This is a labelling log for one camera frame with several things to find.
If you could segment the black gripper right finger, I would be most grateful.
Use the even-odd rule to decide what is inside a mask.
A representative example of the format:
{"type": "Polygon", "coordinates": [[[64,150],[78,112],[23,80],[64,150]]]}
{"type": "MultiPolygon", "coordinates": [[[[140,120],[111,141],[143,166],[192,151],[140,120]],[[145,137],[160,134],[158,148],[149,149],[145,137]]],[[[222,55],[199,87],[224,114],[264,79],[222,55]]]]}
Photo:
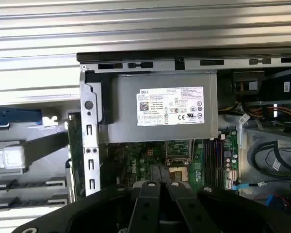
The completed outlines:
{"type": "Polygon", "coordinates": [[[291,215],[280,210],[216,187],[195,193],[187,183],[173,181],[166,166],[161,181],[180,215],[176,233],[291,233],[291,215]]]}

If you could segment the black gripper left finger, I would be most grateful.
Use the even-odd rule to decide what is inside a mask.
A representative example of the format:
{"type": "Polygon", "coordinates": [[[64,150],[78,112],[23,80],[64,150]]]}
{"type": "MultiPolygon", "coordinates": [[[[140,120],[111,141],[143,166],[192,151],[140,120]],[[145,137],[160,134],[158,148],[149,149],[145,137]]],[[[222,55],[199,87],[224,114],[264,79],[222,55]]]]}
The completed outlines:
{"type": "Polygon", "coordinates": [[[17,227],[16,233],[156,233],[159,228],[161,166],[150,180],[106,187],[17,227]]]}

